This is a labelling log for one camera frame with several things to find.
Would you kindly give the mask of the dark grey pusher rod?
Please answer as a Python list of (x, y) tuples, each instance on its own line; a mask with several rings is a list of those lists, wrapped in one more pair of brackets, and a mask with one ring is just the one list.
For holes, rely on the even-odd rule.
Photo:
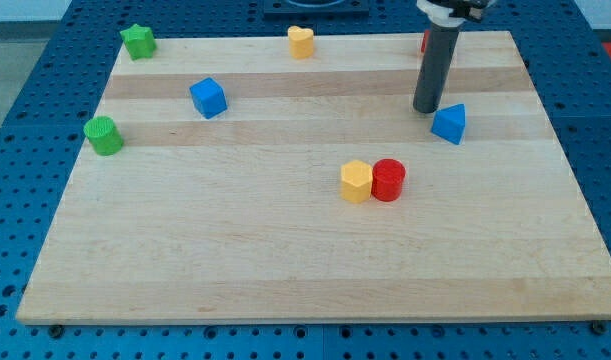
[(417, 112), (429, 114), (437, 110), (459, 33), (459, 26), (431, 24), (412, 102)]

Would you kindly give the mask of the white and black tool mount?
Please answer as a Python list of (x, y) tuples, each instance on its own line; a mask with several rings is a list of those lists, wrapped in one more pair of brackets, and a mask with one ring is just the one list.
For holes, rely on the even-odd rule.
[(480, 23), (496, 0), (417, 0), (417, 8), (440, 27), (459, 27), (464, 22)]

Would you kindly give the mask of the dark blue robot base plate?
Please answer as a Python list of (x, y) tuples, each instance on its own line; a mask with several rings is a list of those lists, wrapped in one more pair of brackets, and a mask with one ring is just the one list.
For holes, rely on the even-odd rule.
[(370, 11), (370, 0), (262, 0), (265, 17), (365, 15)]

